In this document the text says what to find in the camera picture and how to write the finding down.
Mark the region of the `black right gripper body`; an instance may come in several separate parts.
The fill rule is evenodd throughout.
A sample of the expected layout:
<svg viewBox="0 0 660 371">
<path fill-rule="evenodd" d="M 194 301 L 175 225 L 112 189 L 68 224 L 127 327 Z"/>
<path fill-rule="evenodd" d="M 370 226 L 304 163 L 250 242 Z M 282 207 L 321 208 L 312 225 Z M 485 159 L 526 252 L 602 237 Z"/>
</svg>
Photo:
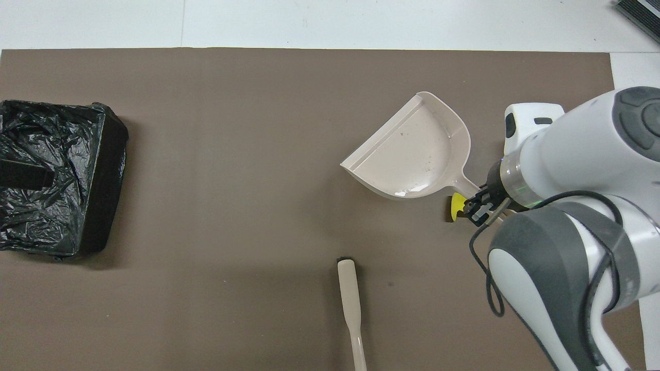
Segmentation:
<svg viewBox="0 0 660 371">
<path fill-rule="evenodd" d="M 486 203 L 491 206 L 489 209 L 490 211 L 495 211 L 495 209 L 508 197 L 508 193 L 504 188 L 500 175 L 502 160 L 503 159 L 500 158 L 500 160 L 494 163 L 486 176 Z"/>
</svg>

